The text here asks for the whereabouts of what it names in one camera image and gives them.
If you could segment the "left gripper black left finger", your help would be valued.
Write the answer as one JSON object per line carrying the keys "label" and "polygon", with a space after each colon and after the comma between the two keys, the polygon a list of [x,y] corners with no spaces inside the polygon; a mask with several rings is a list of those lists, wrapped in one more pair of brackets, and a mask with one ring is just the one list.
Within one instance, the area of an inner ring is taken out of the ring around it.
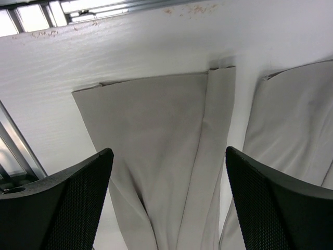
{"label": "left gripper black left finger", "polygon": [[2,194],[1,249],[93,249],[113,158],[105,148]]}

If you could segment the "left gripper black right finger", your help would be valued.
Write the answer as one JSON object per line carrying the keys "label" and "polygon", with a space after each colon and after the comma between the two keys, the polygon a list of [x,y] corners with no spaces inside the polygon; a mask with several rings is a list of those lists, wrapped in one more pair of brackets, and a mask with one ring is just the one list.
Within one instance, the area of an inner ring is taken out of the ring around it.
{"label": "left gripper black right finger", "polygon": [[231,146],[226,168],[246,249],[332,249],[332,190]]}

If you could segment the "aluminium mounting rail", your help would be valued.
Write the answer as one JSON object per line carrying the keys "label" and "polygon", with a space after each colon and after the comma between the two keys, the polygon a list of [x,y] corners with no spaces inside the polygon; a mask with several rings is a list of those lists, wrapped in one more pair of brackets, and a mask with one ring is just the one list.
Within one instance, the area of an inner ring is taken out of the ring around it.
{"label": "aluminium mounting rail", "polygon": [[45,177],[46,171],[1,104],[1,193]]}

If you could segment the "grey trousers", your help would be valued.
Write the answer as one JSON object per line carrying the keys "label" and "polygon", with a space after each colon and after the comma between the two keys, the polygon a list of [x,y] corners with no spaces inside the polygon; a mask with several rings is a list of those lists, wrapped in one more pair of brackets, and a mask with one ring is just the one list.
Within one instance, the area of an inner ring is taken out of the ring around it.
{"label": "grey trousers", "polygon": [[[73,93],[97,151],[128,249],[244,249],[234,202],[220,197],[236,68],[145,78]],[[243,151],[332,188],[332,61],[259,83]]]}

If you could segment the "left side aluminium rail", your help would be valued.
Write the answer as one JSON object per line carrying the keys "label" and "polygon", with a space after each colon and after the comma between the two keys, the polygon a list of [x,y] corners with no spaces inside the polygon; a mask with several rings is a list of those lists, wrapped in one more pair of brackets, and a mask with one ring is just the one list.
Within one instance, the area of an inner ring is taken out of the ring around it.
{"label": "left side aluminium rail", "polygon": [[217,6],[203,6],[203,1],[178,0],[1,1],[1,37],[160,8],[170,14],[178,5],[184,5],[184,11],[190,14],[212,11]]}

